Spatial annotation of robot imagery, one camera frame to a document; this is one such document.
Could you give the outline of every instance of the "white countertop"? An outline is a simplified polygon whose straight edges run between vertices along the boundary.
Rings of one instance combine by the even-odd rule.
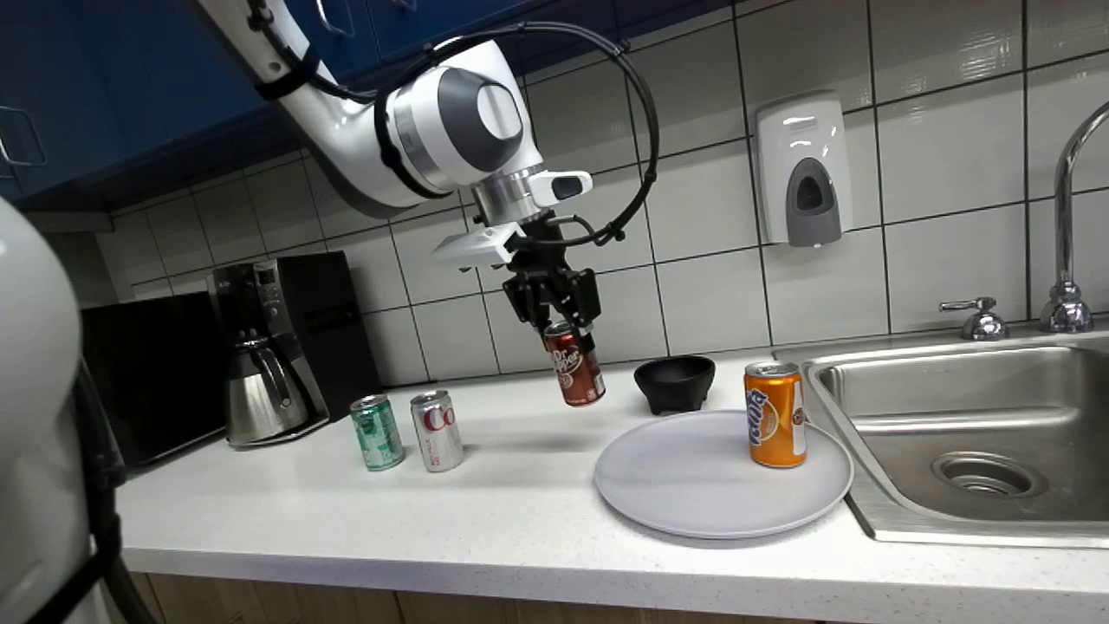
[[[1104,622],[1109,550],[877,545],[839,508],[760,545],[668,545],[594,494],[598,452],[652,423],[630,371],[565,408],[555,377],[444,384],[469,462],[427,475],[409,394],[390,392],[404,465],[366,473],[350,421],[299,445],[207,445],[117,495],[136,573],[373,587],[817,622]],[[743,406],[717,361],[708,408]]]

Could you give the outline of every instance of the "sink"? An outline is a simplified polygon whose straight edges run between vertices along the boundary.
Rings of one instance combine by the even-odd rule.
[[[1109,548],[1109,332],[813,356],[808,408],[877,542]]]

